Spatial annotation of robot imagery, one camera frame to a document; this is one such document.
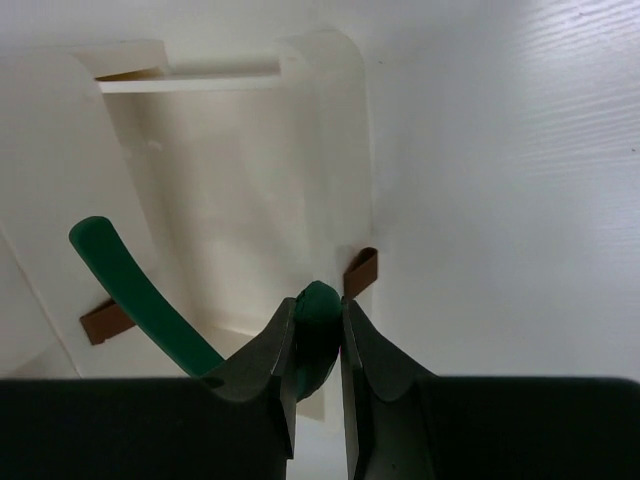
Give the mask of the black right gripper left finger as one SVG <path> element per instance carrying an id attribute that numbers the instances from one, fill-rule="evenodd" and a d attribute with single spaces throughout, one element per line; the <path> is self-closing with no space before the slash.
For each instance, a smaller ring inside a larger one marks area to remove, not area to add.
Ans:
<path id="1" fill-rule="evenodd" d="M 295 445 L 294 302 L 206 376 L 5 380 L 5 479 L 282 479 Z"/>

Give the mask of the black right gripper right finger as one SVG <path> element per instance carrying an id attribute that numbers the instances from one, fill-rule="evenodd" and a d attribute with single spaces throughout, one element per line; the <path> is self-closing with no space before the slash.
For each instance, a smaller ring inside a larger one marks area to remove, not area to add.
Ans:
<path id="1" fill-rule="evenodd" d="M 352 479 L 635 479 L 639 386 L 619 378 L 438 376 L 343 305 Z"/>

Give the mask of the green handled cutting pliers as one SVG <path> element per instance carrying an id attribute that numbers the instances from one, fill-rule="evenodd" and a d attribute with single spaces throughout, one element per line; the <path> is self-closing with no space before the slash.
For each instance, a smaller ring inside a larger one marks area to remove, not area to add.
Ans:
<path id="1" fill-rule="evenodd" d="M 203 377 L 224 363 L 219 354 L 164 298 L 129 253 L 111 221 L 81 220 L 69 241 L 85 265 L 126 315 L 184 372 Z M 296 297 L 297 399 L 326 381 L 341 343 L 342 303 L 331 286 L 313 281 Z"/>

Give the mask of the white drawer cabinet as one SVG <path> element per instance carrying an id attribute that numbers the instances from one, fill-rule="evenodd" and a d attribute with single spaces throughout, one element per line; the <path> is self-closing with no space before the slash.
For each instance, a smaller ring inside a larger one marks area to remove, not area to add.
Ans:
<path id="1" fill-rule="evenodd" d="M 71 228 L 89 216 L 104 216 L 113 223 L 134 259 L 169 301 L 161 288 L 159 252 L 99 82 L 156 69 L 191 75 L 263 66 L 275 55 L 276 48 L 258 64 L 238 61 L 175 70 L 165 44 L 146 39 L 27 48 L 2 56 L 3 374 L 71 378 L 179 374 L 179 367 L 138 328 L 92 346 L 79 321 L 108 298 L 68 239 Z"/>

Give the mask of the white drawer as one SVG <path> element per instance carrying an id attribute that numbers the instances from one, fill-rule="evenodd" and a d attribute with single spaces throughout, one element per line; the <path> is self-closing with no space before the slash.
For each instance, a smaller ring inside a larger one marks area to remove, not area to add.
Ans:
<path id="1" fill-rule="evenodd" d="M 281 300 L 335 288 L 372 236 L 365 68 L 336 30 L 283 38 L 263 66 L 99 82 L 169 301 L 222 355 Z"/>

